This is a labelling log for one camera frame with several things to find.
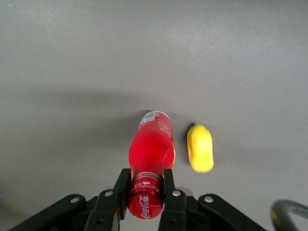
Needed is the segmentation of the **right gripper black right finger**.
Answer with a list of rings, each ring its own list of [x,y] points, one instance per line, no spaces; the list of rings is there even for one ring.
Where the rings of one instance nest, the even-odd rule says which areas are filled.
[[[172,169],[164,170],[164,209],[161,214],[159,231],[186,230],[186,194],[176,189]]]

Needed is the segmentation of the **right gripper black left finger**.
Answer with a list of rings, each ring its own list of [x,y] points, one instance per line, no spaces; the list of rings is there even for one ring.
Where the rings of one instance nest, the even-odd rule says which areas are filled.
[[[124,168],[112,189],[102,191],[94,209],[87,219],[85,231],[118,231],[120,221],[125,218],[128,194],[131,185],[131,170]]]

